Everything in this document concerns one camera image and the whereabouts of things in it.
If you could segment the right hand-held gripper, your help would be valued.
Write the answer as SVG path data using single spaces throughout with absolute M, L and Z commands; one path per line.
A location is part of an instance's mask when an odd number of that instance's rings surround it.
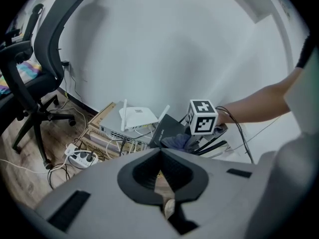
M 217 125 L 219 114 L 210 100 L 190 100 L 187 118 L 191 136 L 185 150 L 197 150 L 203 137 L 218 138 L 228 130 L 225 124 Z

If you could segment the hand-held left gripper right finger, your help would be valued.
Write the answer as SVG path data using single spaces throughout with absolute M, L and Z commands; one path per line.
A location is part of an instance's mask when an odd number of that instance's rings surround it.
M 175 193 L 175 212 L 162 239 L 247 239 L 261 198 L 261 164 L 161 150 L 162 171 Z

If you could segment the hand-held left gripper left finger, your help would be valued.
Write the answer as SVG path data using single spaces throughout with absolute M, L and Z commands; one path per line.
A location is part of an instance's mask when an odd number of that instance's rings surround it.
M 118 174 L 127 164 L 141 161 L 159 149 L 105 161 L 82 170 L 50 192 L 31 209 L 19 210 L 46 239 L 177 239 L 180 234 L 155 205 L 133 201 L 120 188 Z

